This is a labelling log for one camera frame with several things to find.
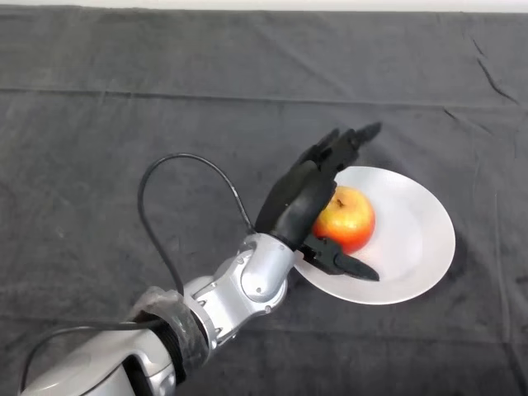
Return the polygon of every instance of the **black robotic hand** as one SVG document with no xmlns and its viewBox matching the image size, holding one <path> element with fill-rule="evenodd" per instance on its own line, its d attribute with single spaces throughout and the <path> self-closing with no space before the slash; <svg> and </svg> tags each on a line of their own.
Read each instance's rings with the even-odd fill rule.
<svg viewBox="0 0 528 396">
<path fill-rule="evenodd" d="M 336 189 L 335 176 L 359 157 L 359 148 L 381 131 L 381 124 L 340 134 L 334 130 L 306 150 L 294 166 L 271 188 L 257 217 L 255 231 L 300 250 L 304 260 L 328 274 L 346 273 L 378 281 L 378 274 L 363 262 L 342 253 L 328 238 L 315 238 L 312 227 Z"/>
</svg>

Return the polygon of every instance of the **black tape wrap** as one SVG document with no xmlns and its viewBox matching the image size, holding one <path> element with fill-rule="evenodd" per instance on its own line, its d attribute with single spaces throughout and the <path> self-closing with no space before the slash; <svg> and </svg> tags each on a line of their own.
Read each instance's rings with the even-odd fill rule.
<svg viewBox="0 0 528 396">
<path fill-rule="evenodd" d="M 208 356 L 207 343 L 182 295 L 175 290 L 149 288 L 132 308 L 130 317 L 137 319 L 145 314 L 155 315 L 167 323 L 155 333 L 171 355 L 175 370 L 182 367 L 185 371 L 183 379 L 204 365 Z"/>
</svg>

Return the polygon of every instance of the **white wall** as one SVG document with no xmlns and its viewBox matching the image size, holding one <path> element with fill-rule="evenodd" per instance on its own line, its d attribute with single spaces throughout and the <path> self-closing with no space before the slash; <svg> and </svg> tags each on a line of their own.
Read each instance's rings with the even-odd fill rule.
<svg viewBox="0 0 528 396">
<path fill-rule="evenodd" d="M 528 0 L 0 0 L 0 3 L 223 10 L 528 12 Z"/>
</svg>

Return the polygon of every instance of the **black cable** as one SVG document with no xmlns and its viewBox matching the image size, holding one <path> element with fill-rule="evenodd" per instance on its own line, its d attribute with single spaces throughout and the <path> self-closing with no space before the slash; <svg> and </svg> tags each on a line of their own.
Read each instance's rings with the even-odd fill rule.
<svg viewBox="0 0 528 396">
<path fill-rule="evenodd" d="M 30 370 L 31 361 L 35 357 L 36 352 L 47 343 L 51 338 L 68 334 L 71 332 L 105 332 L 105 331 L 130 331 L 130 330 L 144 330 L 145 328 L 153 328 L 163 324 L 163 320 L 151 320 L 143 323 L 97 323 L 97 322 L 82 322 L 74 327 L 64 327 L 49 330 L 45 333 L 38 342 L 31 348 L 27 354 L 22 366 L 20 380 L 18 382 L 18 395 L 20 396 L 26 388 L 27 375 Z"/>
<path fill-rule="evenodd" d="M 238 195 L 237 189 L 234 187 L 233 183 L 229 180 L 229 178 L 226 176 L 222 170 L 214 165 L 211 161 L 202 158 L 195 154 L 190 153 L 174 153 L 174 154 L 168 154 L 164 157 L 161 157 L 160 159 L 154 161 L 151 163 L 147 170 L 145 171 L 143 177 L 141 178 L 141 182 L 139 183 L 138 188 L 138 213 L 139 218 L 141 219 L 141 223 L 143 224 L 145 230 L 147 231 L 147 235 L 150 237 L 150 240 L 152 241 L 153 245 L 156 247 L 156 250 L 158 250 L 159 255 L 163 259 L 163 262 L 167 266 L 168 270 L 171 272 L 172 278 L 174 280 L 174 283 L 176 284 L 176 289 L 178 293 L 183 295 L 183 282 L 178 274 L 178 271 L 174 264 L 172 263 L 171 259 L 165 252 L 165 249 L 163 249 L 162 244 L 159 242 L 158 238 L 154 234 L 152 227 L 150 226 L 149 221 L 147 220 L 147 216 L 145 214 L 144 209 L 144 193 L 145 193 L 145 187 L 147 186 L 147 182 L 149 181 L 150 176 L 154 172 L 154 170 L 164 163 L 165 161 L 168 161 L 169 159 L 176 159 L 176 158 L 190 158 L 195 159 L 196 161 L 200 161 L 201 163 L 204 163 L 205 165 L 208 165 L 209 167 L 212 167 L 221 177 L 224 179 L 226 184 L 231 189 L 231 192 L 233 192 L 234 199 L 237 202 L 238 210 L 240 210 L 240 214 L 243 217 L 244 223 L 247 226 L 247 231 L 249 233 L 253 232 L 253 225 L 251 220 L 249 219 L 248 213 L 246 212 L 244 205 L 242 203 L 242 200 L 240 199 L 240 196 Z M 18 395 L 20 396 L 21 393 L 26 388 L 26 382 L 27 382 L 27 375 L 29 373 L 31 361 L 35 357 L 36 352 L 41 349 L 41 347 L 47 343 L 51 338 L 63 335 L 63 334 L 69 334 L 71 332 L 102 332 L 102 331 L 129 331 L 129 330 L 142 330 L 145 328 L 152 328 L 155 326 L 158 326 L 159 324 L 162 324 L 163 320 L 153 320 L 149 322 L 144 323 L 92 323 L 92 322 L 84 322 L 80 323 L 77 326 L 74 327 L 65 327 L 65 328 L 58 328 L 55 330 L 50 330 L 46 334 L 44 334 L 39 341 L 31 348 L 30 352 L 27 354 L 26 359 L 24 360 L 24 364 L 22 366 L 22 372 L 20 376 L 20 381 L 18 384 Z"/>
<path fill-rule="evenodd" d="M 156 237 L 156 234 L 152 230 L 152 227 L 150 226 L 149 221 L 147 220 L 147 216 L 145 214 L 145 208 L 144 208 L 144 193 L 145 193 L 145 187 L 147 186 L 147 182 L 149 181 L 150 176 L 154 172 L 154 170 L 159 167 L 162 163 L 165 161 L 168 161 L 169 159 L 176 159 L 176 158 L 190 158 L 195 159 L 196 161 L 200 161 L 201 163 L 204 163 L 205 165 L 212 167 L 223 179 L 224 182 L 229 186 L 231 189 L 231 192 L 233 192 L 234 199 L 237 202 L 238 210 L 240 210 L 240 214 L 243 217 L 244 223 L 246 224 L 247 231 L 249 233 L 253 232 L 253 225 L 251 220 L 249 219 L 248 213 L 244 209 L 244 205 L 242 203 L 242 200 L 240 199 L 240 196 L 238 195 L 237 189 L 234 187 L 233 183 L 229 180 L 229 178 L 226 176 L 222 170 L 214 165 L 211 161 L 202 158 L 195 154 L 189 154 L 189 153 L 173 153 L 165 155 L 164 157 L 161 157 L 160 159 L 154 161 L 151 163 L 147 170 L 145 171 L 143 177 L 141 178 L 141 182 L 139 183 L 138 188 L 138 213 L 139 218 L 141 219 L 141 223 L 143 224 L 145 231 L 147 231 L 148 237 L 152 241 L 154 247 L 158 251 L 159 255 L 163 259 L 163 262 L 167 266 L 168 270 L 171 272 L 172 278 L 174 280 L 174 283 L 176 284 L 176 290 L 178 293 L 183 295 L 183 282 L 180 277 L 180 274 L 178 274 L 178 271 L 176 269 L 176 266 L 172 262 L 172 260 L 167 255 L 167 252 L 165 252 L 165 249 L 163 249 L 162 244 L 159 242 L 158 237 Z"/>
</svg>

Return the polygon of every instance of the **prosthetic hand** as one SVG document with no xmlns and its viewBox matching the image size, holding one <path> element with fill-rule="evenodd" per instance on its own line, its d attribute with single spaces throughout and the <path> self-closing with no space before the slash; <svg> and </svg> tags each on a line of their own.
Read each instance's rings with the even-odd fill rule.
<svg viewBox="0 0 528 396">
<path fill-rule="evenodd" d="M 380 128 L 374 124 L 325 136 L 273 186 L 254 233 L 214 275 L 190 281 L 183 295 L 148 290 L 131 319 L 152 326 L 101 332 L 22 394 L 174 395 L 177 385 L 235 338 L 245 322 L 279 306 L 296 260 L 304 259 L 329 274 L 377 281 L 374 270 L 342 254 L 333 241 L 315 238 L 311 229 L 332 198 L 336 174 L 357 160 L 360 146 Z"/>
</svg>

